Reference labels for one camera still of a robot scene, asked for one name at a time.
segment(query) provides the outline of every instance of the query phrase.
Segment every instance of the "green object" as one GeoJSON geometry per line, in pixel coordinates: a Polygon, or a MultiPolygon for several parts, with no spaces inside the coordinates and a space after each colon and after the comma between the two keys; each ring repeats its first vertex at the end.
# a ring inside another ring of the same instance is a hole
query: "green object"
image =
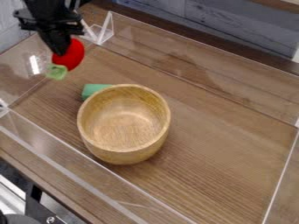
{"type": "Polygon", "coordinates": [[[46,74],[46,76],[56,81],[60,81],[64,79],[67,73],[68,68],[66,66],[51,64],[50,72],[46,74]]]}
{"type": "Polygon", "coordinates": [[[108,88],[112,85],[110,84],[86,84],[82,92],[82,100],[86,101],[94,93],[96,93],[100,89],[108,88]]]}

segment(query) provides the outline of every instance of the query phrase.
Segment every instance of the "red object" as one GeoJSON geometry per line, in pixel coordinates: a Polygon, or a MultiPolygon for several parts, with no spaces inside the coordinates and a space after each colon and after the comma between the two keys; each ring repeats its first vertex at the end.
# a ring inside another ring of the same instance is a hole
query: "red object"
{"type": "Polygon", "coordinates": [[[66,66],[71,71],[82,62],[84,58],[84,46],[75,39],[71,39],[70,48],[64,55],[56,53],[51,56],[51,62],[56,65],[66,66]]]}

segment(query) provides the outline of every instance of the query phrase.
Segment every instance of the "bowl rim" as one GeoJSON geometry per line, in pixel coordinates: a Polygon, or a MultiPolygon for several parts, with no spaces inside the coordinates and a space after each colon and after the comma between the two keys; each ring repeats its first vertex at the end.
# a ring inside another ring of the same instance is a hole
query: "bowl rim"
{"type": "Polygon", "coordinates": [[[159,141],[159,139],[165,136],[166,132],[170,129],[171,116],[173,116],[173,114],[171,114],[170,106],[169,106],[169,103],[167,103],[166,99],[151,88],[144,87],[144,86],[138,85],[138,84],[116,84],[116,85],[112,85],[111,87],[106,87],[104,89],[100,89],[98,92],[95,92],[92,94],[92,96],[80,105],[80,107],[79,107],[79,114],[78,114],[79,133],[80,133],[82,137],[84,138],[84,140],[88,141],[88,143],[91,145],[94,145],[98,148],[100,148],[103,151],[111,151],[111,152],[116,152],[116,153],[128,153],[128,152],[132,152],[132,151],[140,151],[140,150],[149,148],[153,144],[155,144],[159,141]],[[88,134],[87,134],[87,132],[86,132],[86,130],[83,128],[83,125],[82,125],[82,116],[83,116],[83,113],[84,113],[84,108],[87,107],[87,105],[90,104],[92,99],[98,95],[104,94],[107,91],[111,91],[115,88],[140,88],[140,89],[143,89],[144,91],[150,92],[153,95],[155,95],[161,99],[163,107],[166,108],[166,121],[163,123],[163,128],[162,128],[162,131],[159,132],[159,134],[147,143],[142,144],[140,146],[134,147],[132,149],[124,150],[124,151],[111,150],[110,148],[107,148],[103,145],[100,145],[99,142],[94,141],[90,138],[90,136],[88,136],[88,134]]]}

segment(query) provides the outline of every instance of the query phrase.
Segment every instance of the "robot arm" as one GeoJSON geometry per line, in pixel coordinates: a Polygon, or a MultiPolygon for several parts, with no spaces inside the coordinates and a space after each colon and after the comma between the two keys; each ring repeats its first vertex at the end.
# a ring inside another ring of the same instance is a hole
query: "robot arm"
{"type": "Polygon", "coordinates": [[[71,45],[71,34],[83,35],[82,16],[71,11],[64,0],[24,0],[27,8],[18,10],[23,30],[38,31],[52,52],[63,55],[71,45]]]}

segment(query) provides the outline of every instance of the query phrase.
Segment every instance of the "wooden bowl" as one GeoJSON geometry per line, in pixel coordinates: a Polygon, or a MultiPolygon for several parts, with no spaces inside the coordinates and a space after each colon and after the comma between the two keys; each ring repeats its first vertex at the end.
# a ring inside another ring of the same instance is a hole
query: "wooden bowl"
{"type": "Polygon", "coordinates": [[[83,142],[98,158],[115,165],[147,160],[165,143],[170,124],[165,98],[138,85],[98,91],[79,109],[83,142]]]}

